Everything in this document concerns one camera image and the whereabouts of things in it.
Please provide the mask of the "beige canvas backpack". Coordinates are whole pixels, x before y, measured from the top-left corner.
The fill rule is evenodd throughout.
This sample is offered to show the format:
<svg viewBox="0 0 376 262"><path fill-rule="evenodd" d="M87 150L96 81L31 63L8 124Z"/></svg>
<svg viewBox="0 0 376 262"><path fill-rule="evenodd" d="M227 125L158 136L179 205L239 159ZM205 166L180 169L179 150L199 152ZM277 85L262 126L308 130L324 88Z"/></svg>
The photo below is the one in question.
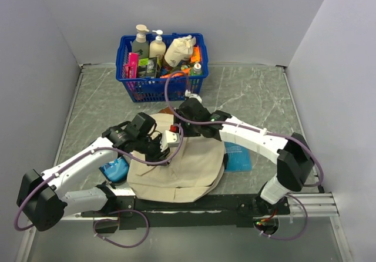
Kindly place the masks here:
<svg viewBox="0 0 376 262"><path fill-rule="evenodd" d="M185 137L167 166L132 160L127 183L143 200L191 203L212 191L224 173L225 145L215 139Z"/></svg>

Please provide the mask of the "brown leather wallet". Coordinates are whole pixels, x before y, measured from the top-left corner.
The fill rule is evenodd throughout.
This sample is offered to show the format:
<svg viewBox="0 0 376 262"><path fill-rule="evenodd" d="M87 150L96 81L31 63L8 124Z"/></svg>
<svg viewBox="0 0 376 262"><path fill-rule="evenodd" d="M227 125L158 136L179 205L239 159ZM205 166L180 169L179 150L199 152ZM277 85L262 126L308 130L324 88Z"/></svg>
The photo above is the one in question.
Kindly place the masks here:
<svg viewBox="0 0 376 262"><path fill-rule="evenodd" d="M159 113L161 113L161 114L168 114L168 115L174 115L174 108L166 107L164 109L161 109L159 111Z"/></svg>

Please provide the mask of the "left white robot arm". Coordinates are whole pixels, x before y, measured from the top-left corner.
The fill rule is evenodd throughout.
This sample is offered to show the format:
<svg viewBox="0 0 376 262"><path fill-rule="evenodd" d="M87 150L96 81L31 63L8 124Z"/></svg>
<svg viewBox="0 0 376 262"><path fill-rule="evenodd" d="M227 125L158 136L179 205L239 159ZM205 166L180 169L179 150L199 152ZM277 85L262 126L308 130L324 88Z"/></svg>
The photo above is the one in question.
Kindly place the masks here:
<svg viewBox="0 0 376 262"><path fill-rule="evenodd" d="M39 231L46 231L61 218L75 213L98 211L110 216L116 209L117 197L106 184L75 192L71 187L91 170L131 152L143 154L146 164L166 164L170 148L179 144L180 136L169 130L156 134L155 130L154 118L141 112L131 121L109 127L67 161L42 173L34 169L27 172L16 201L19 212Z"/></svg>

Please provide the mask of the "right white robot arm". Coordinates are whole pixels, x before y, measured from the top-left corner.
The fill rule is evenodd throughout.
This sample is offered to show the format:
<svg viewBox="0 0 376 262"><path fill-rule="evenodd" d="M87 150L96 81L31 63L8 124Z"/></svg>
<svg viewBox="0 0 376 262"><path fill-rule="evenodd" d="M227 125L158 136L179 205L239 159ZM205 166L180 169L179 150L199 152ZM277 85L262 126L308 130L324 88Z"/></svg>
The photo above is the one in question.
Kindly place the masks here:
<svg viewBox="0 0 376 262"><path fill-rule="evenodd" d="M173 114L186 137L203 136L243 146L277 166L275 175L252 201L251 208L259 216L274 213L289 192L301 191L314 166L306 140L298 133L274 135L224 111L211 113L196 98L187 98Z"/></svg>

